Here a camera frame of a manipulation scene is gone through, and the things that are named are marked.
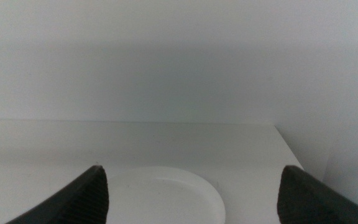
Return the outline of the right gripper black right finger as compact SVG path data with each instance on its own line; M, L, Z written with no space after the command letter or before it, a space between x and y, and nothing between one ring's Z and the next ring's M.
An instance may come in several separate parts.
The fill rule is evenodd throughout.
M285 166L277 200L280 223L358 224L358 204L297 166Z

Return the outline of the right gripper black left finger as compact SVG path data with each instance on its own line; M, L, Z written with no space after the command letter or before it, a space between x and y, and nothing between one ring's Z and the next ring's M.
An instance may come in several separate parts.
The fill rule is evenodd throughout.
M106 172L91 166L64 188L8 224L105 224L109 210Z

